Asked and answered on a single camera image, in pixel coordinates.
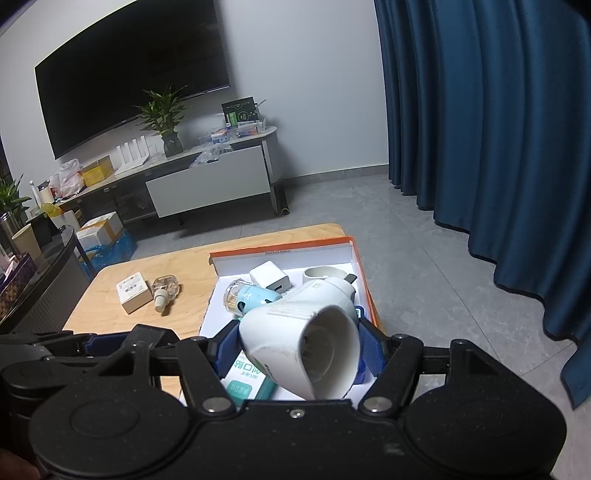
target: baseboard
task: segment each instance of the baseboard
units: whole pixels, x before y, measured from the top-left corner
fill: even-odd
[[[320,183],[321,181],[355,179],[358,177],[367,177],[370,175],[388,174],[387,165],[372,165],[370,167],[347,168],[346,170],[325,171],[322,173],[313,173],[311,175],[302,175],[299,177],[289,177],[284,179],[284,185],[308,185],[310,183]]]

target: green leaves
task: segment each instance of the green leaves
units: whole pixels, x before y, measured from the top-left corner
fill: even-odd
[[[174,130],[180,121],[184,118],[181,112],[185,106],[180,103],[178,93],[184,87],[172,90],[172,86],[167,86],[163,93],[157,93],[153,90],[144,90],[152,100],[146,105],[136,105],[139,109],[139,117],[145,127],[142,130],[156,131],[160,135],[166,135]]]
[[[18,187],[21,184],[21,178],[17,181],[6,183],[4,180],[0,180],[0,209],[3,212],[15,212],[17,215],[28,207],[23,207],[22,204],[31,200],[30,197],[19,197]]]

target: hand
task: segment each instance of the hand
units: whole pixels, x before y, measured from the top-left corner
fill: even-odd
[[[8,450],[0,449],[0,480],[39,480],[39,470]]]

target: glass table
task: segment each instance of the glass table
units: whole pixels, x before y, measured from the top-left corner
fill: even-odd
[[[74,229],[70,225],[62,226],[58,233],[51,237],[51,242],[41,247],[41,255],[34,260],[37,272],[19,295],[10,312],[0,320],[0,335],[10,333],[17,327],[71,261],[74,249],[78,250],[88,266],[91,277],[95,276],[95,269],[80,246]]]

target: white hair dryer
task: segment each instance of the white hair dryer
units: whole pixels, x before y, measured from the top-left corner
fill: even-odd
[[[360,354],[355,289],[348,281],[355,278],[309,281],[246,313],[239,331],[248,359],[305,400],[343,398]]]

